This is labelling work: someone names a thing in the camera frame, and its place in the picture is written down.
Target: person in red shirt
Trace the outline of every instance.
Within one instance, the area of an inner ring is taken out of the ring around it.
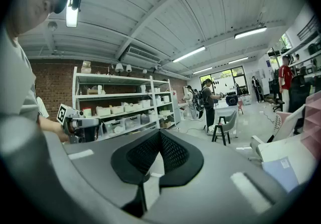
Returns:
[[[282,57],[283,65],[279,68],[279,87],[282,94],[282,101],[284,102],[283,111],[289,110],[289,89],[293,78],[292,71],[289,67],[290,58],[288,56]]]

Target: light blue paper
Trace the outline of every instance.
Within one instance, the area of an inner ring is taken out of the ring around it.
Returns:
[[[262,166],[265,172],[274,177],[287,192],[299,185],[288,157],[276,161],[263,162]]]

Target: black pants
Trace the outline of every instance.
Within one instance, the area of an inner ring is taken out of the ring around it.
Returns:
[[[259,91],[257,90],[257,87],[254,88],[254,91],[255,91],[255,94],[256,94],[257,101],[260,101],[260,99],[259,99]],[[260,97],[261,97],[261,101],[264,101],[263,95],[260,94]]]
[[[215,119],[215,111],[213,108],[206,109],[206,126],[207,131],[209,130],[209,126],[214,124]]]

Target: gray chair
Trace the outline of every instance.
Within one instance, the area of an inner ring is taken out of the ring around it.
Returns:
[[[229,131],[235,125],[236,114],[237,114],[237,111],[234,111],[230,116],[220,117],[219,121],[221,120],[221,118],[223,118],[225,124],[223,124],[223,125],[215,125],[212,142],[216,142],[217,137],[222,137],[223,138],[223,144],[226,146],[225,134],[227,134],[227,139],[229,141],[229,144],[231,143]],[[219,128],[221,133],[216,134],[217,128]]]

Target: red shirt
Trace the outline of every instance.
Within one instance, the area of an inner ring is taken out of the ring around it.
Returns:
[[[282,85],[282,88],[289,90],[290,87],[291,87],[291,81],[292,81],[292,77],[293,77],[293,74],[292,74],[292,72],[291,72],[290,67],[289,67],[289,66],[282,65],[282,66],[279,68],[279,77],[284,78],[285,84]]]

